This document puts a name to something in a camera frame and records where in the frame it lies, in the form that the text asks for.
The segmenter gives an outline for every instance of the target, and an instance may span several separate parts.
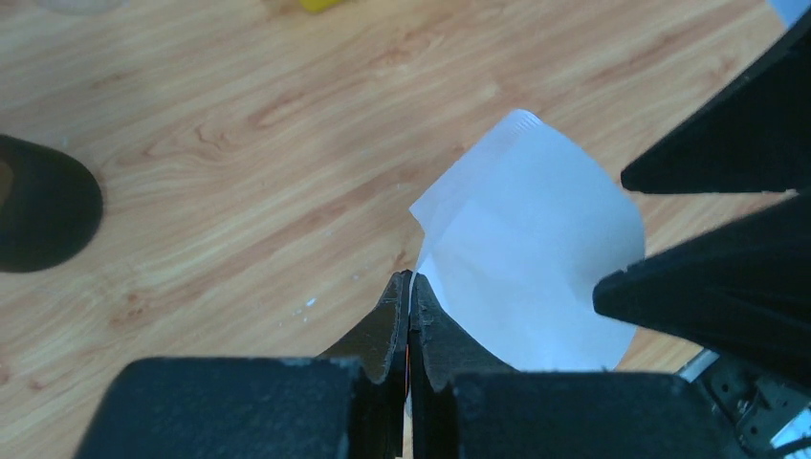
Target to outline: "yellow object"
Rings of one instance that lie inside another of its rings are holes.
[[[309,11],[319,12],[335,5],[341,0],[298,0]]]

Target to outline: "wooden floor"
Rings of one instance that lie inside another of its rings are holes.
[[[780,33],[763,0],[0,2],[0,130],[106,199],[78,257],[0,274],[0,456],[69,457],[140,357],[324,350],[413,268],[408,206],[512,108],[617,176]],[[634,199],[656,252],[776,198]],[[695,351],[643,331],[624,368]]]

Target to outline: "paper sheet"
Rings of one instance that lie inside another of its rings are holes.
[[[417,272],[443,309],[524,371],[614,368],[635,327],[591,292],[645,255],[636,206],[560,132],[515,111],[411,207]]]

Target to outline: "black plastic part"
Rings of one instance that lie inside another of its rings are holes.
[[[811,195],[732,222],[594,290],[595,310],[701,344],[811,391]]]
[[[0,163],[11,170],[11,189],[0,205],[0,272],[51,268],[90,242],[103,205],[99,183],[84,165],[8,136],[0,136]]]
[[[414,459],[460,457],[450,386],[453,377],[471,372],[516,372],[442,310],[421,274],[414,279],[411,292],[408,343]]]
[[[622,174],[650,194],[811,186],[811,11]]]
[[[358,325],[320,356],[357,357],[372,382],[379,384],[385,401],[376,423],[388,426],[381,459],[403,455],[403,406],[406,401],[406,347],[408,339],[408,285],[411,272],[395,273],[377,306]],[[366,441],[376,442],[371,438]]]
[[[672,375],[480,373],[453,386],[454,457],[719,459],[734,442],[707,400]]]
[[[380,458],[383,405],[357,360],[136,361],[76,458]]]

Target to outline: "white paper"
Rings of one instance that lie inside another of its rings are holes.
[[[591,293],[645,255],[636,206],[578,146],[515,111],[411,207],[417,272],[443,309],[524,371],[614,368],[635,327]]]

